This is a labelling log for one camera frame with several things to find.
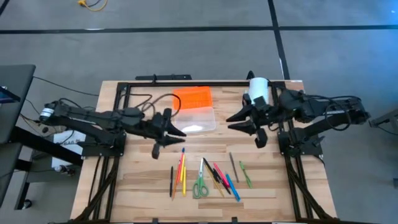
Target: scissor handle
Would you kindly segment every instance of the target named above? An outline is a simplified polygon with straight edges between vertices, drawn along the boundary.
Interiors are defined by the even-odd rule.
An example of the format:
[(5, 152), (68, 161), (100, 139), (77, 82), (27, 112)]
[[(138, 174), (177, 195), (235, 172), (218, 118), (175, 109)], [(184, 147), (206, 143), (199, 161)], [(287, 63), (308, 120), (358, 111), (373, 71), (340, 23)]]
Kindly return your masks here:
[(206, 197), (209, 194), (209, 188), (205, 185), (205, 181), (202, 177), (199, 177), (197, 181), (193, 184), (192, 188), (193, 198), (198, 199), (201, 197)]

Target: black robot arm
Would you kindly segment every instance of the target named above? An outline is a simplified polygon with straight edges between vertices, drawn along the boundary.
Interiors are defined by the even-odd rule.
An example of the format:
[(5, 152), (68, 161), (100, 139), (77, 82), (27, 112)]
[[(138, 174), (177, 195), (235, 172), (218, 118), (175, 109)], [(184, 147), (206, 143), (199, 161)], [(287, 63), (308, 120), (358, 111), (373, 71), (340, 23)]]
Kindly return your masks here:
[(86, 134), (89, 138), (79, 142), (82, 156), (122, 156), (126, 133), (154, 139), (154, 159), (159, 157), (160, 146), (185, 141), (168, 135), (186, 136), (172, 125), (171, 109), (156, 113), (150, 120), (144, 121), (144, 116), (138, 108), (99, 113), (54, 101), (45, 105), (39, 119), (49, 126), (62, 125)]
[[(361, 100), (355, 96), (339, 96), (327, 98), (318, 95), (306, 95), (303, 91), (283, 90), (278, 102), (268, 105), (263, 97), (250, 99), (248, 94), (243, 95), (243, 108), (227, 119), (227, 122), (243, 121), (230, 124), (228, 127), (238, 131), (256, 134), (256, 146), (264, 147), (267, 135), (262, 126), (296, 119), (301, 123), (313, 121), (316, 117), (325, 119), (311, 124), (306, 128), (293, 128), (287, 133), (281, 133), (279, 139), (288, 138), (286, 147), (295, 148), (308, 143), (308, 140), (317, 134), (329, 129), (345, 130), (351, 124), (363, 124), (370, 115), (364, 110)], [(337, 126), (347, 124), (344, 128)], [(318, 144), (322, 139), (312, 142)]]

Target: clear plastic box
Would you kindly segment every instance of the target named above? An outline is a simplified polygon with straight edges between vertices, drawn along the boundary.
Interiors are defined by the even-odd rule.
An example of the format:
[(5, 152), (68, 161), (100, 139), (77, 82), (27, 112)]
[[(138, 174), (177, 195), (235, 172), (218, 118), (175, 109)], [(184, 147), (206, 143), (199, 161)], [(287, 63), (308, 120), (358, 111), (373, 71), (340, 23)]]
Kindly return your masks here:
[(216, 129), (214, 109), (207, 106), (180, 110), (175, 116), (174, 126), (185, 134), (213, 131)]

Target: orange lid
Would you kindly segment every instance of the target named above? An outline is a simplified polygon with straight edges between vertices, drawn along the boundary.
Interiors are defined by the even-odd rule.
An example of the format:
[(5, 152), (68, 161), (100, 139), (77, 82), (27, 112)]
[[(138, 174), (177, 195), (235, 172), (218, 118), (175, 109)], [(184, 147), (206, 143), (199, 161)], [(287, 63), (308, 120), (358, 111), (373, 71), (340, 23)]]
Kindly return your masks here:
[[(201, 108), (205, 106), (213, 106), (213, 99), (211, 98), (210, 87), (200, 86), (200, 87), (188, 87), (182, 89), (173, 90), (181, 99), (181, 110)], [(178, 109), (178, 99), (173, 99), (173, 108)]]

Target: black desk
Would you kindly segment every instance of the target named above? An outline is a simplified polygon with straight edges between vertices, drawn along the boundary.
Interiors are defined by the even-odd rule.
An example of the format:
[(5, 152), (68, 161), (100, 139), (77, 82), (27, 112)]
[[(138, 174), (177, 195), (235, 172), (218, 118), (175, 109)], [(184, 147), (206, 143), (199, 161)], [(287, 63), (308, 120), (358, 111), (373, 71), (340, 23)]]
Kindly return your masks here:
[[(21, 98), (20, 102), (6, 103), (0, 106), (0, 206), (14, 169), (26, 171), (15, 209), (23, 208), (30, 183), (46, 182), (49, 179), (53, 180), (55, 176), (65, 178), (55, 171), (45, 174), (35, 172), (49, 170), (52, 157), (70, 162), (74, 166), (81, 167), (83, 164), (79, 154), (15, 126), (32, 83), (35, 68), (35, 65), (0, 66), (0, 86), (6, 86), (9, 91)], [(40, 152), (34, 153), (29, 161), (24, 161), (19, 159), (22, 146)]]

